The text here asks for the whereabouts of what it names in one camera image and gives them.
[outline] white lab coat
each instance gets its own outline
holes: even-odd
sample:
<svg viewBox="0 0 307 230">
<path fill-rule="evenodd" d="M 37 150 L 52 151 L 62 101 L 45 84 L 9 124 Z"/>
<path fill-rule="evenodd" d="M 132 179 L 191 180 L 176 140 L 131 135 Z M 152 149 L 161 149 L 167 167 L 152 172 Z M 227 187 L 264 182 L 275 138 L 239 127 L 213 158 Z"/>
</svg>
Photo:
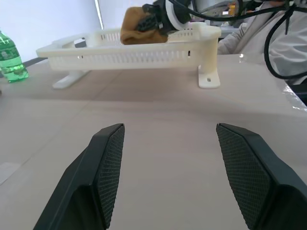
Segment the white lab coat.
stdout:
<svg viewBox="0 0 307 230">
<path fill-rule="evenodd" d="M 261 9 L 270 8 L 269 2 Z M 284 12 L 260 14 L 240 25 L 239 30 L 221 40 L 218 54 L 259 54 L 264 52 L 264 42 L 272 27 Z M 275 31 L 269 46 L 271 64 L 283 76 L 307 71 L 307 13 L 294 12 L 290 18 L 288 35 L 285 22 Z M 301 80 L 290 83 L 299 84 Z"/>
</svg>

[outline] bottle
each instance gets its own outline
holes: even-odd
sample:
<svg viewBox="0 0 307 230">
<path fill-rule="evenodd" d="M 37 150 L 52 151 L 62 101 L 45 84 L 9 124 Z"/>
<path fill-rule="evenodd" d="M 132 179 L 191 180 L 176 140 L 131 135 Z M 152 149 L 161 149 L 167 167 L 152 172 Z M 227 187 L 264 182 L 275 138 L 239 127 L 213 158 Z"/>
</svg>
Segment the bottle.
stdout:
<svg viewBox="0 0 307 230">
<path fill-rule="evenodd" d="M 0 31 L 0 68 L 3 76 L 10 82 L 22 81 L 29 77 L 21 61 L 15 43 Z"/>
</svg>

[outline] white wall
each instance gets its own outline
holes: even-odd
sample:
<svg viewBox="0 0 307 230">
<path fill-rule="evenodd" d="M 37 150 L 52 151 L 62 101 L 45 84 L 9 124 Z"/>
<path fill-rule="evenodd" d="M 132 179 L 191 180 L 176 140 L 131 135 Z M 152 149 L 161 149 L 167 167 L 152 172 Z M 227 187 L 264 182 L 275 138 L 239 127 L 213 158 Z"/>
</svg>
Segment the white wall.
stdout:
<svg viewBox="0 0 307 230">
<path fill-rule="evenodd" d="M 152 4 L 154 0 L 99 0 L 104 29 L 120 28 L 127 8 Z"/>
<path fill-rule="evenodd" d="M 94 0 L 1 0 L 0 29 L 23 61 L 52 41 L 100 29 Z"/>
</svg>

